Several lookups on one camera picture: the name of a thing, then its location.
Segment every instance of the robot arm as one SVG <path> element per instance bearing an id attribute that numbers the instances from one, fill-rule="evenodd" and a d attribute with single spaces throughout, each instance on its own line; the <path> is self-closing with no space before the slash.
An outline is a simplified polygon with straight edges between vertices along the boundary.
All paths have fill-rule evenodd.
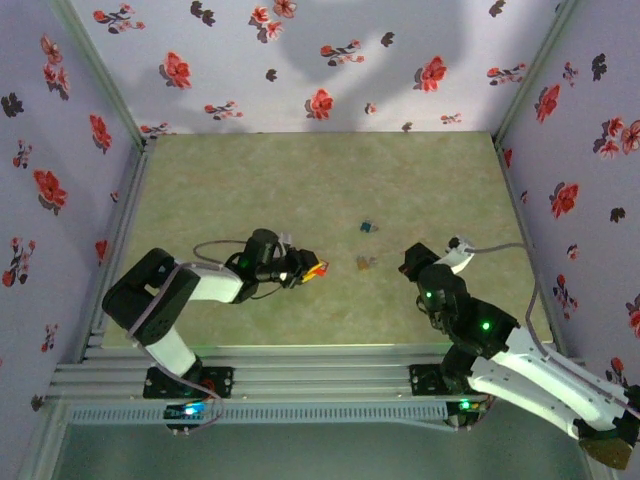
<path id="1" fill-rule="evenodd" d="M 472 253 L 457 239 L 449 246 Z M 640 387 L 613 385 L 547 351 L 515 318 L 472 297 L 445 259 L 416 244 L 400 267 L 418 286 L 420 310 L 453 343 L 441 365 L 445 380 L 514 403 L 577 438 L 599 462 L 625 469 L 640 431 Z"/>
<path id="2" fill-rule="evenodd" d="M 274 232 L 258 229 L 244 251 L 224 264 L 182 264 L 160 248 L 151 250 L 109 289 L 102 308 L 159 365 L 198 384 L 202 362 L 174 328 L 187 302 L 242 303 L 261 283 L 291 289 L 322 275 L 324 269 L 326 264 L 313 252 L 297 250 Z"/>

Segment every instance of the metal rail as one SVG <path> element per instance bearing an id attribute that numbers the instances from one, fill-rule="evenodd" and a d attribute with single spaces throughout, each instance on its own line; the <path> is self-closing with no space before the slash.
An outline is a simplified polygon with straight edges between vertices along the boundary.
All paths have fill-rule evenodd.
<path id="1" fill-rule="evenodd" d="M 205 366 L 235 369 L 229 400 L 291 402 L 458 401 L 412 397 L 410 365 L 439 364 L 427 346 L 221 347 L 198 351 Z M 150 359 L 134 348 L 90 348 L 82 364 L 58 365 L 47 393 L 69 401 L 142 400 Z M 481 400 L 485 395 L 471 397 Z"/>

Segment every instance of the metal frame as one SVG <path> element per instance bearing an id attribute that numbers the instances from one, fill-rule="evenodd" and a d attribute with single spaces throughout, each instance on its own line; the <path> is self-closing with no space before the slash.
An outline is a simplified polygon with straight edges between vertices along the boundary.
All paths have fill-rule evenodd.
<path id="1" fill-rule="evenodd" d="M 543 65 L 548 59 L 550 52 L 553 50 L 556 41 L 560 38 L 560 35 L 564 33 L 565 27 L 572 18 L 575 8 L 582 4 L 582 0 L 565 0 L 560 5 L 560 10 L 551 25 L 551 29 L 549 29 L 549 32 L 542 41 L 542 45 L 531 63 L 529 73 L 525 76 L 516 96 L 513 98 L 511 105 L 509 105 L 509 108 L 507 109 L 507 113 L 500 123 L 498 132 L 494 135 L 494 140 L 496 142 L 499 143 L 504 139 L 507 130 L 513 123 L 517 112 L 520 110 L 523 100 L 526 98 L 529 90 L 531 90 L 533 84 L 538 78 L 538 75 L 540 74 L 540 71 L 542 70 Z"/>
<path id="2" fill-rule="evenodd" d="M 424 346 L 221 347 L 199 350 L 205 366 L 235 369 L 228 403 L 459 401 L 412 397 L 408 367 L 440 363 Z M 151 361 L 136 349 L 90 348 L 80 365 L 59 365 L 49 398 L 140 399 Z M 485 395 L 471 397 L 481 400 Z"/>
<path id="3" fill-rule="evenodd" d="M 536 56 L 530 75 L 509 108 L 495 137 L 496 152 L 500 158 L 503 155 L 500 140 L 530 89 L 535 72 L 553 48 L 578 2 L 567 0 L 563 4 Z M 50 480 L 53 477 L 55 459 L 60 455 L 70 424 L 166 423 L 159 415 L 167 405 L 166 401 L 141 399 L 146 370 L 151 362 L 135 348 L 101 347 L 108 318 L 100 308 L 100 300 L 119 273 L 154 142 L 142 148 L 143 142 L 126 103 L 100 61 L 69 0 L 50 0 L 50 3 L 87 57 L 98 82 L 140 149 L 141 157 L 132 165 L 129 188 L 119 206 L 113 234 L 109 239 L 111 255 L 90 299 L 87 335 L 78 346 L 75 356 L 78 363 L 59 365 L 54 373 L 43 422 L 33 436 L 20 480 Z M 531 237 L 522 222 L 504 167 L 503 174 L 522 237 L 527 245 L 531 245 Z M 530 264 L 535 275 L 536 269 L 531 258 Z M 540 296 L 555 339 L 551 347 L 566 354 L 565 344 L 559 337 L 560 330 L 556 328 L 554 315 L 549 308 L 547 291 L 541 283 Z M 458 401 L 461 397 L 413 397 L 408 376 L 409 365 L 439 363 L 448 348 L 447 344 L 212 347 L 196 349 L 196 353 L 205 365 L 232 366 L 236 369 L 232 396 L 225 400 L 230 413 L 222 419 L 223 422 L 393 421 L 448 429 L 442 424 L 428 422 L 446 418 L 446 402 Z M 591 459 L 587 458 L 585 465 L 594 480 L 617 478 L 615 472 Z"/>

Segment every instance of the red flower print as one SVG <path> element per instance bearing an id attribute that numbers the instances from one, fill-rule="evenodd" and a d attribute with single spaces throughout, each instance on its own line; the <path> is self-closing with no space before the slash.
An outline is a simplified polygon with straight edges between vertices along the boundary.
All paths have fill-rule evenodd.
<path id="1" fill-rule="evenodd" d="M 51 67 L 51 64 L 47 63 L 42 70 L 44 71 L 45 81 L 55 85 L 57 75 L 56 71 Z"/>
<path id="2" fill-rule="evenodd" d="M 10 271 L 4 271 L 4 273 L 2 274 L 2 284 L 5 287 L 10 287 L 14 284 L 14 282 L 16 281 L 16 275 L 13 272 L 13 270 Z"/>
<path id="3" fill-rule="evenodd" d="M 149 127 L 148 125 L 142 125 L 140 127 L 140 131 L 144 133 L 147 138 L 151 140 L 155 140 L 160 135 L 168 135 L 169 134 L 168 127 L 169 127 L 169 124 L 167 122 L 162 122 L 157 127 Z"/>
<path id="4" fill-rule="evenodd" d="M 556 186 L 553 195 L 549 196 L 551 200 L 551 212 L 555 218 L 559 218 L 563 213 L 569 213 L 576 206 L 576 198 L 580 187 L 576 184 L 565 185 L 564 182 Z"/>
<path id="5" fill-rule="evenodd" d="M 58 44 L 52 42 L 46 34 L 42 35 L 40 38 L 40 46 L 51 65 L 57 65 L 62 61 L 62 55 L 58 49 Z"/>
<path id="6" fill-rule="evenodd" d="M 214 120 L 224 120 L 231 117 L 242 117 L 242 112 L 236 112 L 238 105 L 233 100 L 227 101 L 225 105 L 213 106 L 205 105 L 204 111 L 212 115 Z"/>
<path id="7" fill-rule="evenodd" d="M 269 40 L 276 40 L 282 33 L 282 22 L 271 22 L 267 24 L 267 37 Z"/>
<path id="8" fill-rule="evenodd" d="M 560 274 L 556 277 L 557 286 L 553 287 L 553 295 L 558 300 L 558 303 L 562 306 L 563 316 L 566 320 L 571 319 L 571 311 L 578 309 L 578 302 L 575 298 L 569 295 L 569 291 L 566 287 L 566 280 L 564 275 Z"/>
<path id="9" fill-rule="evenodd" d="M 539 103 L 536 103 L 538 122 L 543 123 L 545 118 L 553 113 L 558 106 L 558 95 L 560 94 L 560 85 L 554 85 L 551 88 L 545 88 L 540 94 Z"/>
<path id="10" fill-rule="evenodd" d="M 273 11 L 279 17 L 293 18 L 297 5 L 291 0 L 275 0 Z"/>
<path id="11" fill-rule="evenodd" d="M 60 70 L 58 71 L 58 85 L 60 85 L 60 88 L 62 88 L 65 92 L 69 93 L 69 75 L 67 74 L 67 72 L 64 70 L 64 67 L 60 67 Z"/>
<path id="12" fill-rule="evenodd" d="M 442 115 L 440 120 L 443 125 L 450 125 L 452 123 L 461 123 L 462 122 L 462 114 L 456 113 L 455 115 Z"/>
<path id="13" fill-rule="evenodd" d="M 56 323 L 55 325 L 51 325 L 51 324 L 45 325 L 44 330 L 45 330 L 44 343 L 40 347 L 40 351 L 42 353 L 45 353 L 53 349 L 54 342 L 56 339 L 56 332 L 58 331 L 58 324 Z"/>
<path id="14" fill-rule="evenodd" d="M 513 150 L 509 149 L 504 152 L 504 163 L 507 165 L 507 168 L 511 167 L 511 157 L 513 156 Z"/>
<path id="15" fill-rule="evenodd" d="M 108 242 L 106 240 L 100 240 L 96 242 L 96 254 L 98 255 L 98 265 L 102 265 L 105 254 L 107 253 Z"/>
<path id="16" fill-rule="evenodd" d="M 320 49 L 320 55 L 329 58 L 327 65 L 335 67 L 336 65 L 342 65 L 347 62 L 362 63 L 364 62 L 364 55 L 355 55 L 356 50 L 361 48 L 358 40 L 351 40 L 351 43 L 346 47 L 333 48 L 331 45 L 325 45 Z"/>
<path id="17" fill-rule="evenodd" d="M 29 277 L 29 259 L 36 248 L 36 242 L 30 240 L 27 245 L 28 250 L 23 247 L 22 238 L 14 237 L 11 240 L 13 259 L 8 270 L 2 273 L 2 284 L 5 287 L 12 287 L 16 280 L 24 285 Z"/>
<path id="18" fill-rule="evenodd" d="M 640 295 L 633 300 L 633 303 L 628 302 L 625 306 L 629 311 L 629 326 L 636 337 L 640 338 Z"/>
<path id="19" fill-rule="evenodd" d="M 613 140 L 609 140 L 607 143 L 605 143 L 604 147 L 600 149 L 600 155 L 602 155 L 602 158 L 613 158 L 619 151 L 620 147 L 618 146 L 618 144 Z"/>
<path id="20" fill-rule="evenodd" d="M 606 370 L 605 374 L 607 380 L 615 385 L 622 385 L 624 388 L 629 388 L 629 382 L 624 375 L 624 363 L 618 357 L 611 359 L 611 370 Z"/>
<path id="21" fill-rule="evenodd" d="M 111 147 L 111 135 L 107 131 L 107 125 L 100 115 L 95 114 L 89 115 L 89 122 L 91 123 L 94 143 L 102 150 L 102 153 L 107 153 L 107 150 Z"/>
<path id="22" fill-rule="evenodd" d="M 105 13 L 102 10 L 93 12 L 93 19 L 102 24 L 107 25 L 107 31 L 111 34 L 118 35 L 129 29 L 142 30 L 145 25 L 142 22 L 136 22 L 135 25 L 131 21 L 131 15 L 136 13 L 131 6 L 120 4 L 120 10 L 117 12 Z"/>
<path id="23" fill-rule="evenodd" d="M 29 164 L 29 155 L 33 151 L 33 146 L 26 145 L 23 140 L 18 140 L 18 153 L 13 157 L 13 166 L 16 168 L 27 168 Z"/>
<path id="24" fill-rule="evenodd" d="M 629 128 L 625 128 L 620 136 L 622 151 L 629 155 L 640 148 L 640 120 L 636 120 Z"/>
<path id="25" fill-rule="evenodd" d="M 95 12 L 93 12 L 93 19 L 96 22 L 104 22 L 105 20 L 107 20 L 107 16 L 102 10 L 96 10 Z"/>
<path id="26" fill-rule="evenodd" d="M 609 120 L 609 128 L 608 133 L 611 137 L 615 137 L 618 135 L 618 132 L 624 128 L 624 124 L 622 123 L 622 119 L 620 117 L 615 117 Z"/>
<path id="27" fill-rule="evenodd" d="M 305 109 L 308 112 L 307 118 L 315 118 L 316 120 L 327 120 L 332 108 L 333 97 L 324 88 L 318 89 L 305 103 Z"/>
<path id="28" fill-rule="evenodd" d="M 635 336 L 640 338 L 640 311 L 629 313 L 629 326 L 633 329 Z"/>
<path id="29" fill-rule="evenodd" d="M 435 92 L 438 90 L 438 82 L 444 78 L 445 73 L 447 73 L 447 67 L 442 58 L 435 56 L 431 62 L 418 69 L 414 75 L 416 85 L 413 89 L 423 90 L 425 93 Z"/>
<path id="30" fill-rule="evenodd" d="M 526 65 L 520 63 L 511 69 L 502 70 L 498 67 L 490 68 L 487 72 L 487 77 L 491 79 L 489 85 L 496 86 L 507 82 L 520 83 L 524 78 L 523 70 Z"/>
<path id="31" fill-rule="evenodd" d="M 51 171 L 35 170 L 33 178 L 38 185 L 40 203 L 57 215 L 67 204 L 67 192 L 60 188 L 60 182 Z"/>
<path id="32" fill-rule="evenodd" d="M 251 18 L 259 24 L 267 23 L 269 21 L 269 10 L 267 10 L 267 7 L 256 7 L 251 14 Z"/>
<path id="33" fill-rule="evenodd" d="M 169 52 L 161 68 L 164 70 L 164 72 L 161 71 L 161 74 L 168 80 L 168 87 L 174 86 L 180 90 L 191 88 L 191 82 L 189 81 L 191 70 L 189 64 L 180 55 L 175 52 Z"/>

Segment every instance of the ventilated metal grate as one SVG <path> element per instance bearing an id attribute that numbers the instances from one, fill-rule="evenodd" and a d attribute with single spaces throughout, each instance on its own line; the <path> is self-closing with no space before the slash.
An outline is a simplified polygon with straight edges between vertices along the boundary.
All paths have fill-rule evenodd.
<path id="1" fill-rule="evenodd" d="M 78 405 L 71 413 L 74 425 L 166 425 L 170 423 L 203 423 L 213 412 L 195 414 L 186 418 L 166 419 L 163 405 Z M 364 423 L 393 422 L 396 420 L 436 421 L 447 418 L 445 402 L 421 403 L 319 403 L 296 405 L 231 404 L 225 406 L 219 423 Z"/>

